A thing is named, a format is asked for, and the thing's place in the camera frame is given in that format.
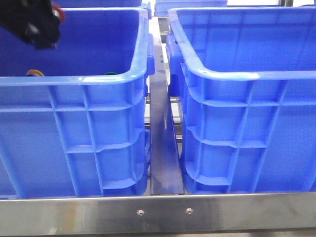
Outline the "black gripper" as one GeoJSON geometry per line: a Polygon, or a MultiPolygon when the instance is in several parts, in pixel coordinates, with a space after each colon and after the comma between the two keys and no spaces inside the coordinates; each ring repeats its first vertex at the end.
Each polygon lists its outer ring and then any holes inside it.
{"type": "Polygon", "coordinates": [[[54,48],[60,39],[61,8],[50,0],[2,0],[0,27],[36,49],[54,48]]]}

